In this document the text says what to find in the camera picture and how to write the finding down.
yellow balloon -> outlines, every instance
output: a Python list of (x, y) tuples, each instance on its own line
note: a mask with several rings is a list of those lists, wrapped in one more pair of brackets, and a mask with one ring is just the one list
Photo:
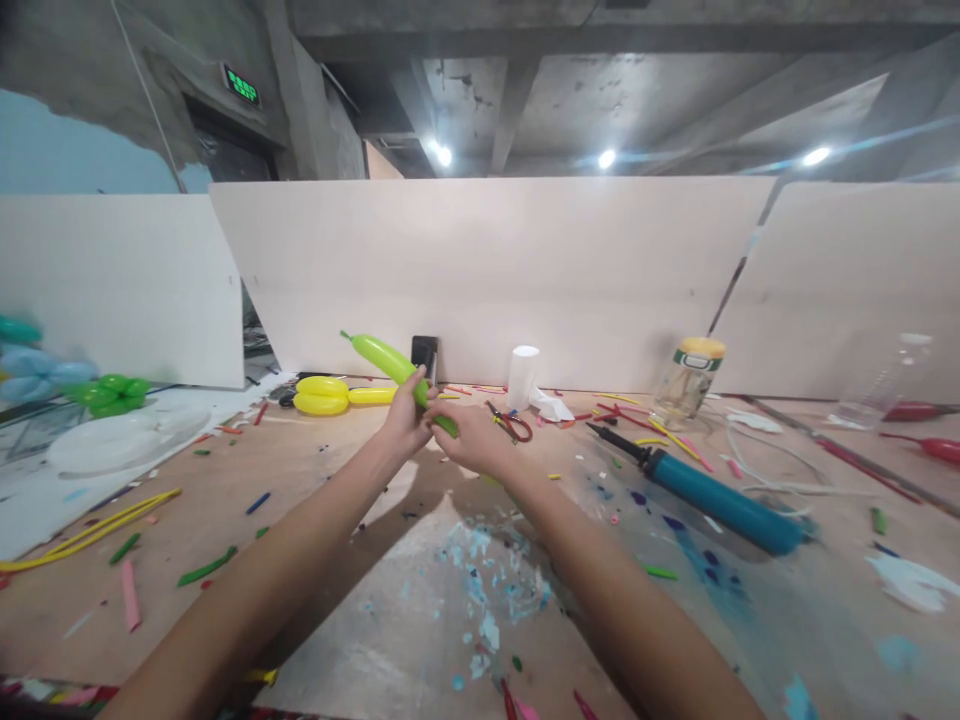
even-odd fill
[(304, 378), (297, 383), (297, 392), (307, 395), (330, 395), (331, 397), (346, 397), (350, 388), (343, 380), (337, 378), (314, 375)]
[(348, 396), (354, 405), (388, 405), (396, 394), (397, 388), (354, 388)]
[[(301, 380), (297, 386), (299, 387), (306, 380)], [(347, 400), (346, 394), (340, 397), (333, 397), (332, 395), (309, 395), (298, 392), (293, 397), (294, 407), (307, 415), (338, 415), (346, 410), (349, 404), (350, 402)]]

green balloon flower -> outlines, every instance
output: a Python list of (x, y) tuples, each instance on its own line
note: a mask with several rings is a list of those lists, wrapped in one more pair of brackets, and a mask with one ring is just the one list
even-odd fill
[(143, 378), (128, 378), (125, 375), (104, 375), (95, 383), (86, 383), (70, 388), (67, 397), (90, 409), (90, 414), (99, 419), (124, 415), (143, 407), (150, 383)]

left hand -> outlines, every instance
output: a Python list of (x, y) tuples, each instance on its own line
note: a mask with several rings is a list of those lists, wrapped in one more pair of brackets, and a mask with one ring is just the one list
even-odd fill
[[(389, 442), (408, 458), (419, 452), (433, 437), (429, 426), (422, 418), (422, 410), (417, 407), (413, 399), (414, 388), (426, 374), (426, 367), (421, 365), (403, 385), (397, 388), (386, 422), (380, 429), (384, 437), (388, 438)], [(439, 391), (434, 387), (431, 387), (427, 393), (430, 400), (436, 399), (437, 395)]]

right hand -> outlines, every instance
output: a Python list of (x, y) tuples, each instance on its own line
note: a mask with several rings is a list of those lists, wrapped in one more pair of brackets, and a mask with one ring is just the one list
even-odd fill
[(434, 400), (424, 414), (430, 421), (437, 415), (450, 418), (457, 424), (459, 437), (450, 437), (446, 430), (431, 424), (437, 444), (447, 456), (467, 470), (489, 475), (502, 482), (505, 471), (520, 461), (510, 436), (498, 427), (485, 407), (463, 407), (443, 400)]

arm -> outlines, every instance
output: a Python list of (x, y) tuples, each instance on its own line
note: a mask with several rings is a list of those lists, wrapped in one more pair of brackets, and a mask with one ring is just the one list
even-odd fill
[(383, 488), (430, 439), (413, 401), (424, 373), (421, 368), (404, 383), (384, 426), (326, 485), (244, 550), (190, 606), (106, 707), (103, 720), (216, 714), (230, 686), (316, 588)]
[(456, 421), (460, 437), (434, 429), (437, 443), (460, 465), (503, 483), (654, 717), (763, 720), (750, 693), (697, 626), (617, 542), (546, 480), (546, 472), (516, 452), (488, 414), (437, 401), (426, 417), (438, 414)]

